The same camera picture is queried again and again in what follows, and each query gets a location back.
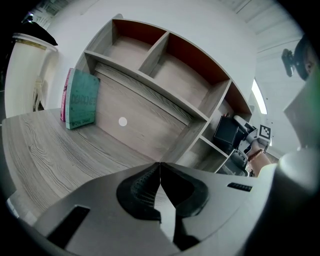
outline ceiling light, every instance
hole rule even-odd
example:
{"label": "ceiling light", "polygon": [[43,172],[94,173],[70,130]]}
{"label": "ceiling light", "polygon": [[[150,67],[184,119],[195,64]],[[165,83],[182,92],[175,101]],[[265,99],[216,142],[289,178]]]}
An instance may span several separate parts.
{"label": "ceiling light", "polygon": [[262,97],[261,91],[260,91],[255,79],[253,79],[252,92],[254,94],[256,101],[258,102],[261,114],[266,115],[267,108],[265,105],[265,101],[264,101],[264,98]]}

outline book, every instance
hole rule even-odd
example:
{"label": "book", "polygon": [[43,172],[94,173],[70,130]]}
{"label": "book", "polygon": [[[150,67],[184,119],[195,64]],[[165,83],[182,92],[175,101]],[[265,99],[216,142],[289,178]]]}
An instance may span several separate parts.
{"label": "book", "polygon": [[71,71],[74,72],[74,68],[69,68],[68,75],[66,76],[66,80],[63,87],[63,93],[62,93],[62,101],[61,101],[61,112],[60,112],[60,119],[65,122],[66,121],[66,96],[67,96],[67,87],[68,87],[68,81],[70,77]]}
{"label": "book", "polygon": [[99,85],[96,76],[71,70],[65,99],[66,128],[71,130],[95,121]]}

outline human arm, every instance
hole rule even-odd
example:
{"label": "human arm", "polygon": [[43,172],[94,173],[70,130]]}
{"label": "human arm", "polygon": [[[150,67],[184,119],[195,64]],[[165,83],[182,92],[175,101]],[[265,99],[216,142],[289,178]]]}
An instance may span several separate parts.
{"label": "human arm", "polygon": [[[247,156],[250,158],[250,156],[254,155],[259,150],[260,150],[259,143],[257,142],[257,140],[254,140],[251,144],[251,150],[247,154]],[[262,167],[271,164],[271,162],[263,152],[260,152],[258,153],[258,155],[252,158],[249,164],[251,166],[251,169],[253,170],[254,175],[258,177]]]}

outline green book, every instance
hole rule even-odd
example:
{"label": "green book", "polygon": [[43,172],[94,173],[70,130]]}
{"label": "green book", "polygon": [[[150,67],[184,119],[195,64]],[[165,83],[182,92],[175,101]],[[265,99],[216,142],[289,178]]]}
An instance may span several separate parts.
{"label": "green book", "polygon": [[65,99],[65,126],[68,129],[95,121],[100,79],[77,69],[70,71]]}

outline wooden desk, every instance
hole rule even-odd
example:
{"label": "wooden desk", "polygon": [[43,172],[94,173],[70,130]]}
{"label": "wooden desk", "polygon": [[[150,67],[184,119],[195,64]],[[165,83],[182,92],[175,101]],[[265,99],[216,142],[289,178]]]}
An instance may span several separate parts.
{"label": "wooden desk", "polygon": [[154,162],[94,124],[66,129],[60,109],[5,119],[2,137],[11,203],[29,224],[89,180]]}

